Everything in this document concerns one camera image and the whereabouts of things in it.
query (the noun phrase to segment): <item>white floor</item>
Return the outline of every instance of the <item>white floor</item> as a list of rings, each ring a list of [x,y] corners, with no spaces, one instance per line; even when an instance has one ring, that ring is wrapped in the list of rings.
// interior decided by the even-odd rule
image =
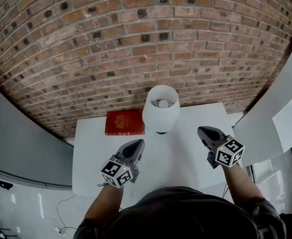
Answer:
[[[292,213],[292,159],[285,153],[272,160],[273,168],[280,170],[278,176],[260,186],[278,212]],[[225,183],[201,191],[221,197]],[[74,229],[67,229],[66,235],[59,235],[54,227],[62,228],[56,206],[59,201],[71,198],[72,192],[53,191],[14,185],[9,191],[0,191],[0,220],[3,228],[12,229],[7,235],[18,235],[20,239],[71,239]],[[225,199],[232,201],[229,191]],[[93,198],[75,196],[59,205],[59,214],[66,227],[77,227],[93,202]]]

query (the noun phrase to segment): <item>white lampshade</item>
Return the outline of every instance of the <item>white lampshade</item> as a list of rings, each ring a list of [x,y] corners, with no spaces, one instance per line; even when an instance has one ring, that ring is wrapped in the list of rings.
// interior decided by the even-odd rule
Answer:
[[[143,109],[145,126],[156,132],[171,131],[178,121],[180,105],[178,93],[170,86],[152,88]]]

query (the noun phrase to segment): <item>red book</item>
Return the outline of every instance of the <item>red book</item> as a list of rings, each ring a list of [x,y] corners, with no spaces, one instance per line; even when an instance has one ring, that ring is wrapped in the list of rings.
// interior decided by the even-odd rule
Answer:
[[[142,110],[108,112],[105,135],[145,134],[142,112]]]

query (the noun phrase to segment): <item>sleeve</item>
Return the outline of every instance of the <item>sleeve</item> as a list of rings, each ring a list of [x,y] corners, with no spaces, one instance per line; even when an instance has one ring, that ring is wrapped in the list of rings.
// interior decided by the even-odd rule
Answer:
[[[265,198],[254,198],[244,208],[250,213],[257,225],[260,238],[285,239],[287,230],[285,223],[273,205]]]
[[[98,225],[95,221],[85,219],[78,226],[73,239],[97,239],[98,236]]]

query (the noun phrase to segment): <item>forearm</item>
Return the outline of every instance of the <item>forearm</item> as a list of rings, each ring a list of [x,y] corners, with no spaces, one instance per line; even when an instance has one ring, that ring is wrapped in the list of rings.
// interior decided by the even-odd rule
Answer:
[[[231,197],[236,205],[242,207],[249,200],[255,197],[262,197],[259,188],[239,165],[234,165],[231,168],[223,166],[223,170]]]
[[[109,216],[118,213],[123,192],[124,187],[118,189],[110,184],[105,185],[84,218],[95,220],[102,224]]]

